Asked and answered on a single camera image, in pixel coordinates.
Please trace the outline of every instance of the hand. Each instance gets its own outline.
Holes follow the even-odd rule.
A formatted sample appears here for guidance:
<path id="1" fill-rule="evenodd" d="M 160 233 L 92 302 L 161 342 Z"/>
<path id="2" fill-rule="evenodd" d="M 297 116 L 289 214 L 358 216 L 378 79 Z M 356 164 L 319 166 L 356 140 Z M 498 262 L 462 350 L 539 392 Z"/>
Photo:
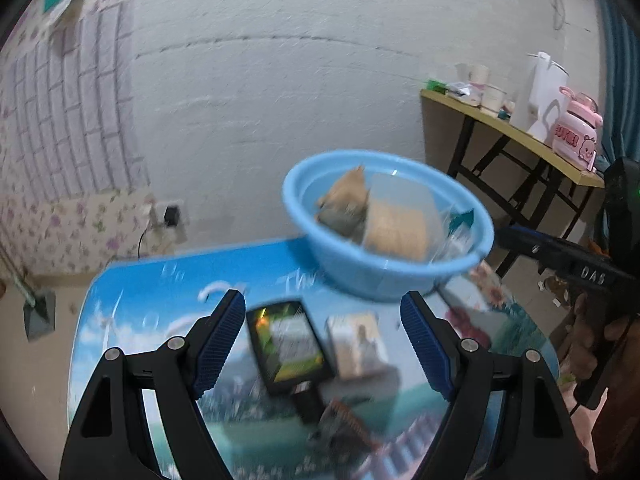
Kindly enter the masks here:
<path id="1" fill-rule="evenodd" d="M 588 379 L 598 362 L 591 352 L 595 335 L 586 323 L 586 294 L 581 294 L 575 301 L 576 320 L 572 330 L 572 345 L 569 350 L 571 372 L 579 381 Z M 604 328 L 607 341 L 617 341 L 625 331 L 628 316 L 621 317 Z M 625 347 L 619 355 L 609 380 L 611 393 L 626 397 L 638 391 L 640 386 L 640 321 L 636 320 L 626 335 Z"/>

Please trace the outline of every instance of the blue gripper pad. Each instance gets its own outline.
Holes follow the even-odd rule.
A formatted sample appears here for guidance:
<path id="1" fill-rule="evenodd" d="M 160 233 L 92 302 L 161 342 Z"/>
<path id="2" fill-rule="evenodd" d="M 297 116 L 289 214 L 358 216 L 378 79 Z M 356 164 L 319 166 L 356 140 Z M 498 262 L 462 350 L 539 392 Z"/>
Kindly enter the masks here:
<path id="1" fill-rule="evenodd" d="M 240 332 L 242 323 L 244 323 L 246 309 L 244 296 L 240 292 L 236 290 L 228 291 L 216 309 L 223 306 L 227 295 L 231 293 L 235 293 L 235 295 L 229 301 L 216 327 L 196 358 L 194 380 L 191 385 L 194 400 L 198 400 L 204 392 L 215 386 L 220 370 L 222 370 L 229 351 L 238 336 L 238 332 Z M 215 311 L 206 319 L 213 319 L 214 315 Z"/>
<path id="2" fill-rule="evenodd" d="M 454 396 L 453 378 L 457 374 L 458 350 L 437 326 L 437 319 L 418 292 L 406 293 L 400 302 L 402 326 L 414 347 L 429 386 L 440 392 L 445 400 Z"/>

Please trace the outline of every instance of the pink water bottle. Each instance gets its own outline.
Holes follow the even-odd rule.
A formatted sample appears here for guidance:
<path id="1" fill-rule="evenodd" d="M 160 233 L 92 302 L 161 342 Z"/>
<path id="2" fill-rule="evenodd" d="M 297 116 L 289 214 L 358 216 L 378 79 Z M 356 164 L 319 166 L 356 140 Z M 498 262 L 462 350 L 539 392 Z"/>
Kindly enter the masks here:
<path id="1" fill-rule="evenodd" d="M 576 95 L 566 86 L 561 86 L 560 91 L 571 101 L 553 127 L 551 148 L 576 168 L 593 171 L 598 141 L 596 128 L 602 126 L 598 105 L 588 95 Z"/>

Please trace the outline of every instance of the white electric kettle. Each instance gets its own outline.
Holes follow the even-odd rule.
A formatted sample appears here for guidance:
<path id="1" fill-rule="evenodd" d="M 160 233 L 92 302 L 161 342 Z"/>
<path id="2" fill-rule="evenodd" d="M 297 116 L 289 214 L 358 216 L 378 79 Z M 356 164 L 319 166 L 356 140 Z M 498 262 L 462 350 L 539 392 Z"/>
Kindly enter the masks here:
<path id="1" fill-rule="evenodd" d="M 516 98 L 510 124 L 551 145 L 553 126 L 566 111 L 568 97 L 559 90 L 569 75 L 546 52 L 527 54 L 526 79 Z"/>

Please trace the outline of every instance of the blue plastic basin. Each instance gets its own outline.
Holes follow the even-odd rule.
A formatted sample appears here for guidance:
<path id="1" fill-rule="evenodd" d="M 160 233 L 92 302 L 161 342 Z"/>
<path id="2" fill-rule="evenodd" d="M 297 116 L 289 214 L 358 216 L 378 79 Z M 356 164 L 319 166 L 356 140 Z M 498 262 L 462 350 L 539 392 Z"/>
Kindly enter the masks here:
<path id="1" fill-rule="evenodd" d="M 373 173 L 393 173 L 428 186 L 436 206 L 457 212 L 475 211 L 469 254 L 446 262 L 415 263 L 373 254 L 320 225 L 316 201 L 346 171 L 364 165 Z M 425 164 L 401 156 L 367 150 L 321 153 L 299 162 L 282 185 L 282 200 L 293 222 L 306 234 L 325 274 L 352 294 L 378 301 L 399 301 L 408 290 L 430 291 L 434 284 L 466 272 L 487 256 L 494 244 L 494 224 L 481 202 L 462 184 Z"/>

